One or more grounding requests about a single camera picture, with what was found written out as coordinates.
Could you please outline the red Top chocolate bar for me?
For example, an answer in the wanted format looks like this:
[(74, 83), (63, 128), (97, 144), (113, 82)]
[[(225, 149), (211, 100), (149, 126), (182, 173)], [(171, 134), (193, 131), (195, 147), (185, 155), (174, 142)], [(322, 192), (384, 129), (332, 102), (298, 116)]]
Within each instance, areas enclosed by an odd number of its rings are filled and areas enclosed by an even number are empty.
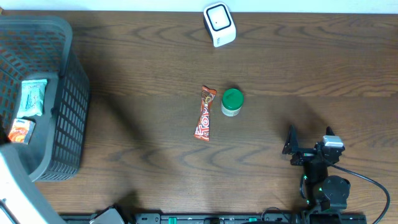
[(201, 88), (200, 117), (195, 128), (194, 137), (203, 141), (210, 140), (210, 109), (217, 94), (216, 90), (206, 86)]

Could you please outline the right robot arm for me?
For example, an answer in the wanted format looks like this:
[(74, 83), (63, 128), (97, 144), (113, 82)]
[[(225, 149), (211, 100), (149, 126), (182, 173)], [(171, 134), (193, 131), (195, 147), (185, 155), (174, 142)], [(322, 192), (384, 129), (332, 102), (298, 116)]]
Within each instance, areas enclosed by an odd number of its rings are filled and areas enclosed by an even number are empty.
[(329, 175), (328, 168), (339, 161), (345, 150), (341, 138), (327, 127), (323, 139), (313, 147), (300, 147), (297, 132), (289, 127), (283, 154), (291, 155), (290, 164), (302, 166), (300, 194), (307, 208), (292, 215), (291, 223), (342, 223), (351, 184), (347, 179)]

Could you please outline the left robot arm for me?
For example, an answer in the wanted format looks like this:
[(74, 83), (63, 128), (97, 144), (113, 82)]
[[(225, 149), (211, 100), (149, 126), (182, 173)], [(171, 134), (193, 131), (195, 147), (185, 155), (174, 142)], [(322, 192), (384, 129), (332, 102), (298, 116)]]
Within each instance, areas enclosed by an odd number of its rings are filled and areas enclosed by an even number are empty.
[(64, 223), (30, 177), (45, 146), (12, 142), (1, 118), (1, 223)]

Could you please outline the orange tissue packet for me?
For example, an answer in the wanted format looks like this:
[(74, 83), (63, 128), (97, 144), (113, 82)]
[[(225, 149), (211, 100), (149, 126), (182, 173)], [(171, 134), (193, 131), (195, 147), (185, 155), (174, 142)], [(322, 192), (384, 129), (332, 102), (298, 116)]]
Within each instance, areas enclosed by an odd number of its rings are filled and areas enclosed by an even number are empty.
[(35, 122), (28, 119), (16, 118), (8, 134), (11, 142), (28, 144), (35, 128)]

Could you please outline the green lid jar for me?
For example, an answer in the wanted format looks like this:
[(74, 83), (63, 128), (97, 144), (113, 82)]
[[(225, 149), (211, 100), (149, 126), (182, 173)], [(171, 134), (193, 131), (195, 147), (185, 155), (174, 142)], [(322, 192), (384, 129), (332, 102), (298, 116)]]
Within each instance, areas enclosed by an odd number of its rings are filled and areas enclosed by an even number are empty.
[(236, 116), (244, 103), (243, 93), (236, 88), (226, 90), (221, 99), (221, 111), (225, 116)]

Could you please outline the teal snack packet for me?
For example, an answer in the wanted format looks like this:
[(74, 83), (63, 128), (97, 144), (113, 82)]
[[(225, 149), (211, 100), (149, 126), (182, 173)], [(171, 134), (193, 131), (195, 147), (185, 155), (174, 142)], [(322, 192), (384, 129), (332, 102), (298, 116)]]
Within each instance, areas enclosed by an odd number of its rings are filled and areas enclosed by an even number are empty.
[(43, 115), (46, 85), (46, 79), (22, 81), (17, 118)]

